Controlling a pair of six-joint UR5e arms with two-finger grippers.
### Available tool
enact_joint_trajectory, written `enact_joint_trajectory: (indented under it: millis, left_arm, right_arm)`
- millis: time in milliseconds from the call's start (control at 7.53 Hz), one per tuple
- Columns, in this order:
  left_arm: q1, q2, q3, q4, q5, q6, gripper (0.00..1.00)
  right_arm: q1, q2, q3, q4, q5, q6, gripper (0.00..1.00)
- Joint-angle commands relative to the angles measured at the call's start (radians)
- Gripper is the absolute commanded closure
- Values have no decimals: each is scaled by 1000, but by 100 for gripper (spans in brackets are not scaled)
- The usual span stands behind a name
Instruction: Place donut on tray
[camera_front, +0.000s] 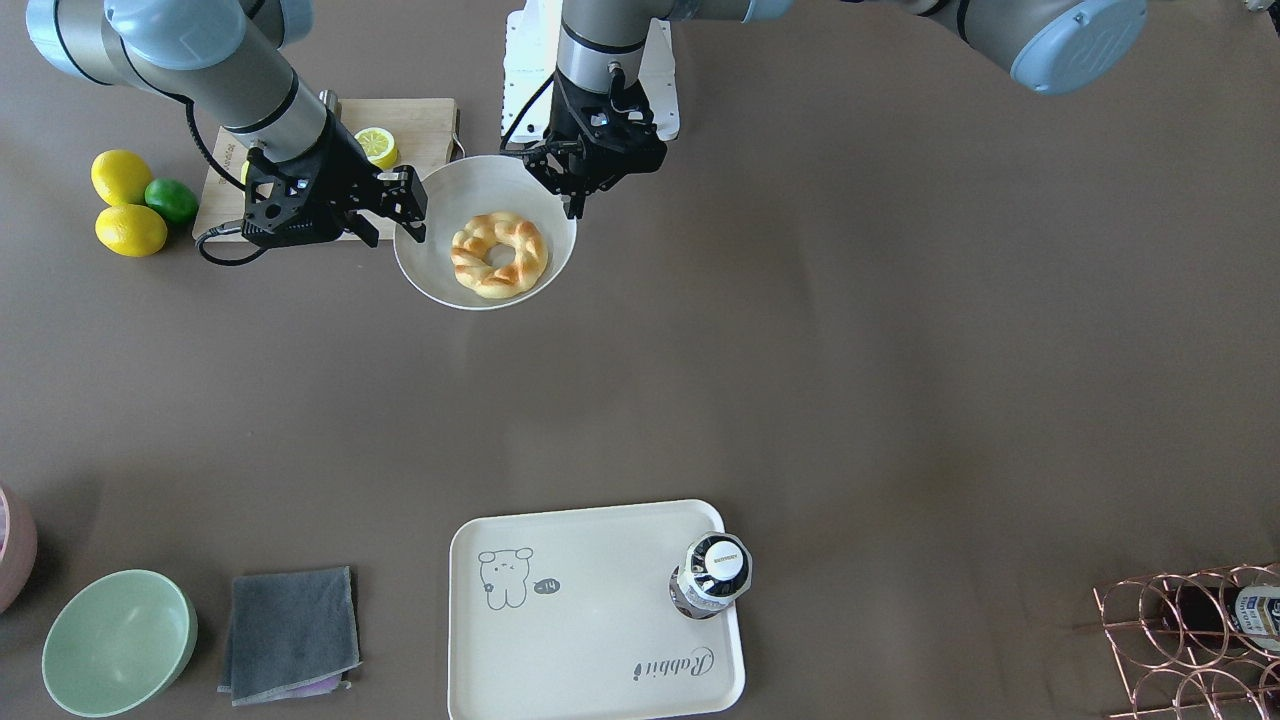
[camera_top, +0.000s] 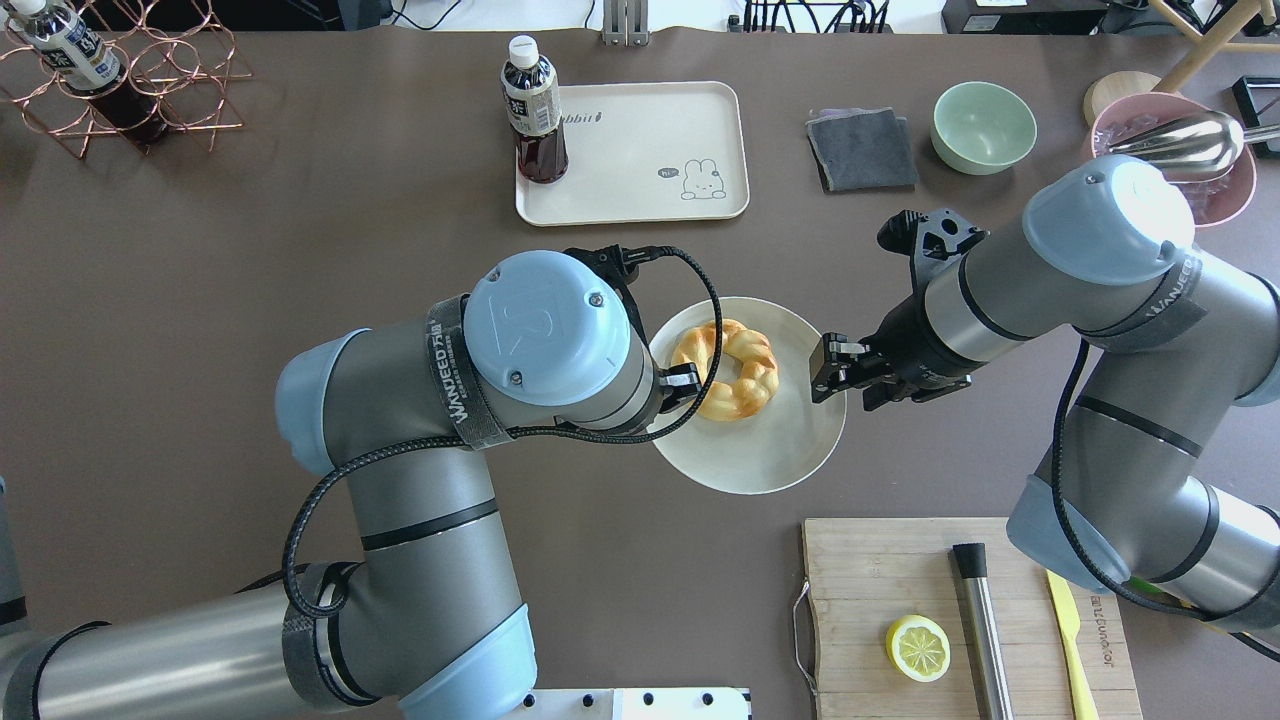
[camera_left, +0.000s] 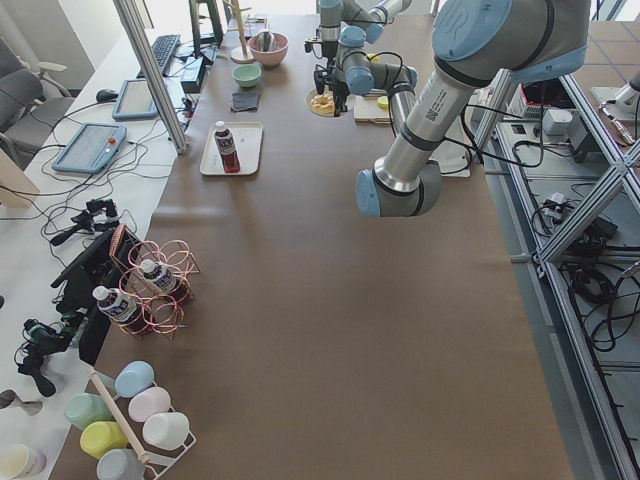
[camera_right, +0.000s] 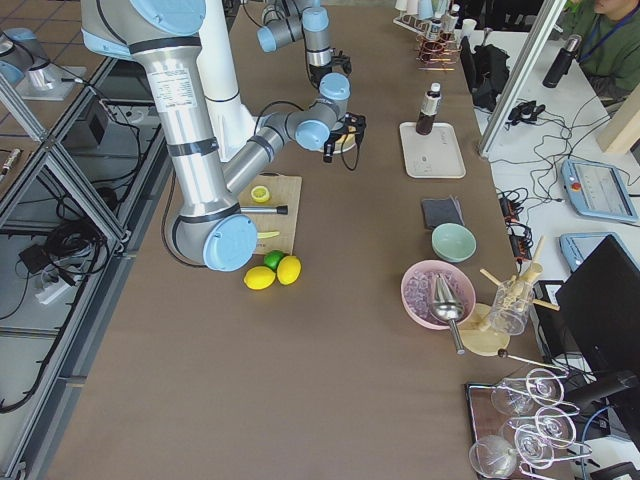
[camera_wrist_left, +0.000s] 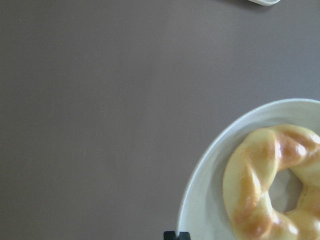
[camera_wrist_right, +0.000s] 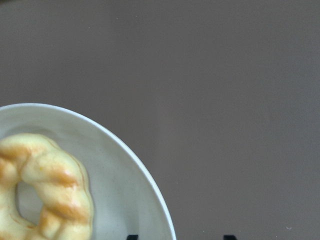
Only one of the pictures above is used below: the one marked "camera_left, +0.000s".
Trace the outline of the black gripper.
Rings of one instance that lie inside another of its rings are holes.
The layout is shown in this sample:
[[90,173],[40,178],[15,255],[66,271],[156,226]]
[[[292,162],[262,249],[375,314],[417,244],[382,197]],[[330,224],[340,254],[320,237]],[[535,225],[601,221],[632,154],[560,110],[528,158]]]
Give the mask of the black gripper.
[[335,66],[335,59],[317,56],[316,60],[313,79],[317,94],[322,95],[326,89],[331,90],[330,68]]
[[339,71],[336,66],[330,68],[331,91],[334,101],[334,117],[340,117],[342,113],[348,111],[347,99],[350,95],[347,84],[339,78]]

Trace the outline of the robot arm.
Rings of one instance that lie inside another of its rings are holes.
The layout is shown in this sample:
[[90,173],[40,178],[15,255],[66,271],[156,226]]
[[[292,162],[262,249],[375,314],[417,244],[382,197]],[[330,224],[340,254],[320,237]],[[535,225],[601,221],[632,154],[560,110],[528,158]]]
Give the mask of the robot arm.
[[373,63],[363,49],[408,5],[383,1],[365,11],[355,1],[320,4],[321,38],[335,45],[338,94],[383,89],[401,121],[388,153],[357,175],[357,205],[370,217],[416,216],[434,206],[442,182],[430,156],[473,92],[499,71],[518,82],[544,81],[576,71],[585,58],[587,1],[449,1],[435,19],[434,71],[415,93],[413,68]]
[[366,43],[375,44],[385,27],[406,11],[411,1],[379,1],[369,9],[358,1],[318,1],[319,24],[315,35],[304,41],[306,53],[312,53],[325,65],[316,65],[313,72],[315,89],[324,94],[329,88],[338,95],[348,96],[348,75],[338,78],[342,70],[338,64],[338,55],[342,48],[348,52],[361,50]]

